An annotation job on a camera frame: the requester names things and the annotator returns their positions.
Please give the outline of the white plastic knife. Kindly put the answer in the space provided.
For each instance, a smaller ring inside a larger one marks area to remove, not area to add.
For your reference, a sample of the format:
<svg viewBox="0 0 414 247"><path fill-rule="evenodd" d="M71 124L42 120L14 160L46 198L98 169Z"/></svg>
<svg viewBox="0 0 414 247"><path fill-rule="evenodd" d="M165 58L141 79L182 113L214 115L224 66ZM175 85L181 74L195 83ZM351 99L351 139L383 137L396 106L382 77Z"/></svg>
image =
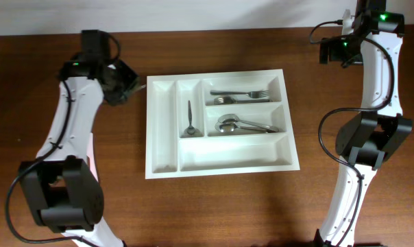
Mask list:
<svg viewBox="0 0 414 247"><path fill-rule="evenodd" d="M93 133L90 133L88 138L88 145L86 150L86 155L88 158L88 166L90 171L97 182L99 182L99 174L97 171L97 166L95 162L95 154L94 154L94 141L93 141Z"/></svg>

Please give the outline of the small teaspoon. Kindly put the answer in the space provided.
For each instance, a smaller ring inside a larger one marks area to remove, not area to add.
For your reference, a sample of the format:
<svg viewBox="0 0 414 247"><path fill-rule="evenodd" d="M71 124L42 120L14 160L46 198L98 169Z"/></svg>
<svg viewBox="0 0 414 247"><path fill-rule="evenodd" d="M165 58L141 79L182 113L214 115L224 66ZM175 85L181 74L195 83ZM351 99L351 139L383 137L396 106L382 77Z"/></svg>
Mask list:
<svg viewBox="0 0 414 247"><path fill-rule="evenodd" d="M146 84L136 86L134 89L134 92L142 91L143 89L146 89L146 86L147 86Z"/></svg>
<svg viewBox="0 0 414 247"><path fill-rule="evenodd" d="M193 127L192 125L192 121L193 121L193 115L192 115L192 110L191 110L191 101L188 101L188 127L185 130L185 133L187 133L187 135L189 136L193 136L196 132L195 127Z"/></svg>

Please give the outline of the metal fork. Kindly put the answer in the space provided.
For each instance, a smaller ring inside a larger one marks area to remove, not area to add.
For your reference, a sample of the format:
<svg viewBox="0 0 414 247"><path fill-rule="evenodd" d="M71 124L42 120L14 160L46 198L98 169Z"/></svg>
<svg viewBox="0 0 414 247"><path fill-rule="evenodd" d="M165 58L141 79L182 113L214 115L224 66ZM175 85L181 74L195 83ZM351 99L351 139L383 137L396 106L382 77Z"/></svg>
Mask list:
<svg viewBox="0 0 414 247"><path fill-rule="evenodd" d="M220 96L213 100L214 105L228 105L228 104L255 104L255 103L268 103L270 99L235 99L231 96Z"/></svg>
<svg viewBox="0 0 414 247"><path fill-rule="evenodd" d="M249 92L241 92L241 91L210 91L211 95L246 95L252 99L259 99L263 97L269 96L269 91L249 91Z"/></svg>

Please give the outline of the large metal spoon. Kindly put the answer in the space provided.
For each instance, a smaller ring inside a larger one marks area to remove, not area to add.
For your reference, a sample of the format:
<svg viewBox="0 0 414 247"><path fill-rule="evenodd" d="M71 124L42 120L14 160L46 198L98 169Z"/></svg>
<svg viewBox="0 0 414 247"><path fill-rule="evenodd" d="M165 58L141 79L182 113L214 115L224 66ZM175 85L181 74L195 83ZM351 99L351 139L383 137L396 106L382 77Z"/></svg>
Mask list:
<svg viewBox="0 0 414 247"><path fill-rule="evenodd" d="M270 126L270 125L266 125L266 124L262 124L262 123L256 123L256 122L253 122L253 121L243 120L243 119L240 119L235 114L223 115L220 118L218 118L218 122L221 123L221 124L242 123L242 124L247 124L247 125L250 125L250 126L257 127L257 128L266 129L268 132L279 132L280 131L280 129L275 127L275 126Z"/></svg>
<svg viewBox="0 0 414 247"><path fill-rule="evenodd" d="M247 127L247 126L239 126L236 123L219 123L219 122L215 124L215 129L222 133L236 132L237 130L250 130L250 131L258 131L258 132L266 132L266 133L278 132L278 130L274 130L270 128Z"/></svg>

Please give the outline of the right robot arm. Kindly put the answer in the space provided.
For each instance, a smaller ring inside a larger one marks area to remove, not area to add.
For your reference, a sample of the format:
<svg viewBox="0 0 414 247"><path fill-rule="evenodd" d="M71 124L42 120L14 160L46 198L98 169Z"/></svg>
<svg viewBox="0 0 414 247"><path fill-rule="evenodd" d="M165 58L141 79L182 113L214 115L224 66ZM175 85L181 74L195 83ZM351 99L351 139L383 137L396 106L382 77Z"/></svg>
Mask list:
<svg viewBox="0 0 414 247"><path fill-rule="evenodd" d="M340 62L343 68L363 66L363 94L358 108L337 108L322 121L342 112L355 116L338 131L335 153L339 164L329 212L316 230L313 246L353 246L365 194L382 164L410 135L413 122L403 116L398 94L398 58L405 35L404 15L388 12L386 1L359 0L335 24L342 34L309 41L319 45L319 61Z"/></svg>

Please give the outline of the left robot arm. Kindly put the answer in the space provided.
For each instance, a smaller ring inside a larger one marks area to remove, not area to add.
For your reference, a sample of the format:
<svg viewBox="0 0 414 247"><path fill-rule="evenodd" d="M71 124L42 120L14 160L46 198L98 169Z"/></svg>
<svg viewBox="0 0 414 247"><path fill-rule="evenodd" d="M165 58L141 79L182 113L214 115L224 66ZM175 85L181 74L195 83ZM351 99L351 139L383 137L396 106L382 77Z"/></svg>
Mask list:
<svg viewBox="0 0 414 247"><path fill-rule="evenodd" d="M102 104L117 106L140 88L139 76L101 30L84 30L81 49L60 69L60 96L49 134L32 161L23 161L13 185L20 185L30 213L56 238L78 246L124 246L104 220L104 193L93 153L92 128Z"/></svg>

